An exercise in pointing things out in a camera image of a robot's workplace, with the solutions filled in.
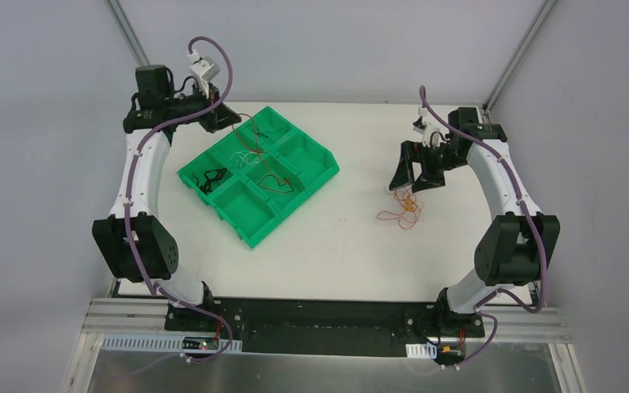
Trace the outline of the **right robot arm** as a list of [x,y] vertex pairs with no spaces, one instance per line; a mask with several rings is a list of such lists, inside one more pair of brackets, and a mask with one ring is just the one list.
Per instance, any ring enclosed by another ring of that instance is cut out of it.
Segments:
[[523,188],[499,124],[483,124],[477,111],[459,107],[443,122],[447,133],[430,129],[432,112],[419,108],[413,123],[422,141],[404,141],[389,190],[412,193],[446,184],[446,172],[468,166],[476,175],[491,213],[491,224],[473,254],[473,269],[441,290],[428,317],[436,332],[450,336],[479,325],[478,309],[512,288],[544,282],[560,222],[546,215]]

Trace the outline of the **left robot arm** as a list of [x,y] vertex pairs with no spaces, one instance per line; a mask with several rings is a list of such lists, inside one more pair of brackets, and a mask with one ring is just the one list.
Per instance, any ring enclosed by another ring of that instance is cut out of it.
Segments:
[[211,329],[217,309],[208,303],[208,286],[179,263],[179,247],[158,218],[162,170],[180,125],[198,123],[214,133],[239,122],[212,83],[219,67],[200,60],[186,80],[190,93],[174,85],[165,65],[135,70],[137,91],[123,120],[125,163],[117,197],[107,217],[96,219],[92,235],[113,277],[142,283],[178,308],[198,331]]

